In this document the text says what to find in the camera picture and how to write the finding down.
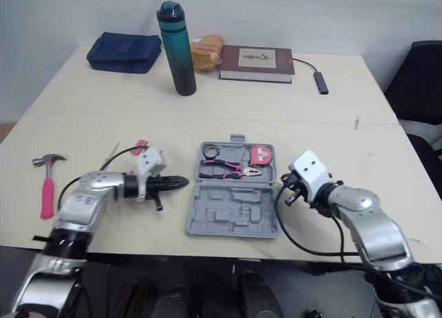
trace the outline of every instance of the plastic bag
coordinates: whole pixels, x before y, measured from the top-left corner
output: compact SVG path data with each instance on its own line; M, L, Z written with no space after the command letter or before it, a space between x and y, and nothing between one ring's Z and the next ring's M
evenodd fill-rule
M219 35L205 35L193 39L191 52L193 68L197 71L212 71L221 64L222 45L224 40Z

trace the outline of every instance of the water bottle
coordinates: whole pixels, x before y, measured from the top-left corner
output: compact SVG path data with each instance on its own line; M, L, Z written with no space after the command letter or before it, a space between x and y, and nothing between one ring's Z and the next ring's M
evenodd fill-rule
M166 1L157 11L157 19L175 88L180 95L192 95L196 82L184 11L179 3Z

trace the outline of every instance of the pliers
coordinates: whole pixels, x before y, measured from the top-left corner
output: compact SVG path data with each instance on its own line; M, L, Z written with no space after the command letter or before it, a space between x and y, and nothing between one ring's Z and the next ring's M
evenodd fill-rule
M221 159L205 160L202 162L204 166L219 166L231 169L230 173L226 174L207 174L200 173L200 178L217 178L224 180L225 178L232 178L238 180L243 176L258 176L262 175L262 171L252 167L243 167L239 162L227 162Z

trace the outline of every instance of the blue pouch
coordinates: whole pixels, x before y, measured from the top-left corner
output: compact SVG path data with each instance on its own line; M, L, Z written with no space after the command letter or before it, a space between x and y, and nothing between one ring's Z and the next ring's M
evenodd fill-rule
M158 36L123 35L105 32L86 59L98 71L147 73L161 53Z

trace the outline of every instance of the hammer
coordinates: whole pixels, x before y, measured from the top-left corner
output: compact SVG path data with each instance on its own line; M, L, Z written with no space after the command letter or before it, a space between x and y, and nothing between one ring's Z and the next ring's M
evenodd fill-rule
M32 159L34 166L46 165L46 178L41 190L40 218L49 219L54 216L54 181L52 180L52 166L57 160L66 160L58 154L46 154L43 158Z

